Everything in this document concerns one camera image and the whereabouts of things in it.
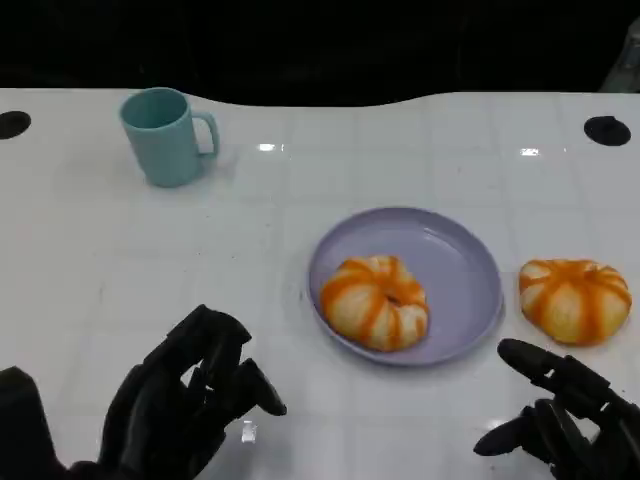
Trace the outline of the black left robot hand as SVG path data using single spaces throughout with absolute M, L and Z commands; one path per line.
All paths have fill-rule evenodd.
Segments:
M 197 306 L 125 377 L 103 426 L 98 464 L 128 479 L 193 479 L 223 444 L 226 427 L 254 407 L 287 407 L 251 359 L 233 316 Z

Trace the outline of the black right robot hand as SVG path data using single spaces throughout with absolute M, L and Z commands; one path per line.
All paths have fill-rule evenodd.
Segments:
M 474 446 L 492 457 L 521 449 L 546 464 L 555 479 L 637 479 L 639 406 L 571 355 L 559 356 L 505 338 L 500 358 L 552 394 L 486 433 Z

